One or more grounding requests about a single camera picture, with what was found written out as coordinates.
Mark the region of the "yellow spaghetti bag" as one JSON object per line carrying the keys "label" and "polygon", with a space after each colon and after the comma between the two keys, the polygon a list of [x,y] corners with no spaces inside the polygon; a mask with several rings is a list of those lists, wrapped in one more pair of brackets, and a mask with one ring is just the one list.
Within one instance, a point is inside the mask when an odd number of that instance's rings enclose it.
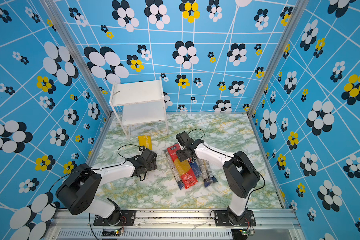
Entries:
{"label": "yellow spaghetti bag", "polygon": [[152,150],[152,139],[151,139],[151,136],[149,136],[149,135],[139,136],[139,137],[138,137],[138,141],[139,141],[139,149],[140,149],[141,151],[143,151],[143,150],[145,150],[145,149]]}

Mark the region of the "red spaghetti bag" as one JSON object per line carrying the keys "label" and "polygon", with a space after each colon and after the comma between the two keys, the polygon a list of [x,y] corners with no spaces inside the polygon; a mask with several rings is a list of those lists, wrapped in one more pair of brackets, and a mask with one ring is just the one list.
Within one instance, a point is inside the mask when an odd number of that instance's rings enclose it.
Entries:
{"label": "red spaghetti bag", "polygon": [[179,161],[176,152],[180,149],[181,149],[180,145],[175,144],[168,147],[167,151],[169,152],[172,161],[174,162],[176,169],[178,170],[181,176],[181,179],[185,185],[184,189],[189,189],[190,187],[194,186],[198,182],[198,180],[191,169],[189,161],[183,161],[183,162]]}

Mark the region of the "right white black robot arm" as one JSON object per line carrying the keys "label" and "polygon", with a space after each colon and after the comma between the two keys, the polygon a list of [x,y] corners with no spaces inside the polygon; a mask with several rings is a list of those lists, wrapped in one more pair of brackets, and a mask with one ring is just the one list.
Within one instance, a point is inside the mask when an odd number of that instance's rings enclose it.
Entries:
{"label": "right white black robot arm", "polygon": [[187,132],[177,134],[176,139],[181,147],[178,155],[181,162],[195,158],[224,170],[229,188],[233,192],[227,209],[228,216],[234,225],[241,223],[248,210],[250,195],[258,190],[256,186],[263,179],[247,154],[242,151],[230,153],[217,149],[202,139],[193,140]]}

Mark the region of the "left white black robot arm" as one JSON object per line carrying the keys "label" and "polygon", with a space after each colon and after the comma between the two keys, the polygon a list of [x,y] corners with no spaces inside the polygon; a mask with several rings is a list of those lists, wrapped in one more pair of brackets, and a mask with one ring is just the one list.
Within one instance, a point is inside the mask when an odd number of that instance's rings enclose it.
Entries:
{"label": "left white black robot arm", "polygon": [[72,215],[89,213],[114,225],[120,218],[120,207],[113,200],[97,197],[98,188],[123,178],[139,177],[144,181],[147,172],[157,169],[156,159],[157,153],[145,149],[123,164],[106,167],[81,164],[57,189],[56,197]]}

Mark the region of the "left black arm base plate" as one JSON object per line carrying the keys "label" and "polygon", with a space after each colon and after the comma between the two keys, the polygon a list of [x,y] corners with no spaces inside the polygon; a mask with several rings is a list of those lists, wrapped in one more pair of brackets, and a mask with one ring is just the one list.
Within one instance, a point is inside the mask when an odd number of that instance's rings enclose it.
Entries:
{"label": "left black arm base plate", "polygon": [[93,225],[102,227],[131,227],[134,225],[136,213],[136,210],[120,210],[116,211],[115,214],[111,214],[107,219],[95,216]]}

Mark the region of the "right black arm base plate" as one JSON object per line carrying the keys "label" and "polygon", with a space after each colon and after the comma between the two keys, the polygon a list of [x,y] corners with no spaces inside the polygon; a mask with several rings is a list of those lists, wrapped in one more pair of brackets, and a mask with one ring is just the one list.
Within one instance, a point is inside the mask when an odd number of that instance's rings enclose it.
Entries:
{"label": "right black arm base plate", "polygon": [[255,227],[257,225],[254,212],[247,210],[236,216],[231,210],[215,210],[214,216],[217,227]]}

